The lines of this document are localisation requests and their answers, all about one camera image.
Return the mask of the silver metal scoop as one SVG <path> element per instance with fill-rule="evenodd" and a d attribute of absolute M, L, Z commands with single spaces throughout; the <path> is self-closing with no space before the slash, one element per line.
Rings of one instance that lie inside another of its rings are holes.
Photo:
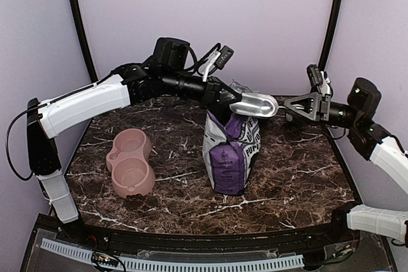
<path fill-rule="evenodd" d="M 276 98 L 267 94 L 244 92 L 241 100 L 230 104 L 233 113 L 248 117 L 272 118 L 280 108 Z"/>

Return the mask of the purple pet food bag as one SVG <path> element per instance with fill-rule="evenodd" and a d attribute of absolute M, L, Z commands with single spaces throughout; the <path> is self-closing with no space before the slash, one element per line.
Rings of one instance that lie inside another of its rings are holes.
<path fill-rule="evenodd" d="M 243 194 L 260 148 L 257 118 L 238 115 L 227 106 L 207 111 L 202 156 L 214 192 Z"/>

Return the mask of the pink double pet bowl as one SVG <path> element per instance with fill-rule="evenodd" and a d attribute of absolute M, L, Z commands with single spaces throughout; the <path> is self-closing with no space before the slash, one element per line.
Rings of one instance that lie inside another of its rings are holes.
<path fill-rule="evenodd" d="M 152 145 L 139 129 L 118 133 L 106 155 L 115 193 L 122 198 L 147 195 L 154 187 L 156 174 L 149 164 Z"/>

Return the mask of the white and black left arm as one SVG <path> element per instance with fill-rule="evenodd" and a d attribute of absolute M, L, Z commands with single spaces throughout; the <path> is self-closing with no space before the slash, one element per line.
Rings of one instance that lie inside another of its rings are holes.
<path fill-rule="evenodd" d="M 57 98 L 27 105 L 29 167 L 40 181 L 64 232 L 76 244 L 90 238 L 61 171 L 55 137 L 100 114 L 133 106 L 161 96 L 199 102 L 201 108 L 228 106 L 242 100 L 241 94 L 213 76 L 233 56 L 228 46 L 216 44 L 197 59 L 190 43 L 159 38 L 153 54 L 142 63 L 123 64 L 104 79 Z"/>

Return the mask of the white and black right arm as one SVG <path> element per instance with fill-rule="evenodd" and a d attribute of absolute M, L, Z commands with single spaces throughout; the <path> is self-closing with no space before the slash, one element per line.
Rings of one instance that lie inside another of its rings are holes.
<path fill-rule="evenodd" d="M 403 191 L 407 190 L 407 151 L 400 140 L 373 120 L 381 93 L 365 78 L 357 78 L 345 104 L 321 92 L 284 101 L 285 111 L 308 125 L 331 125 L 348 131 L 347 138 L 367 161 L 382 169 Z M 355 201 L 333 210 L 326 238 L 338 243 L 350 230 L 365 231 L 407 246 L 407 212 L 369 207 Z"/>

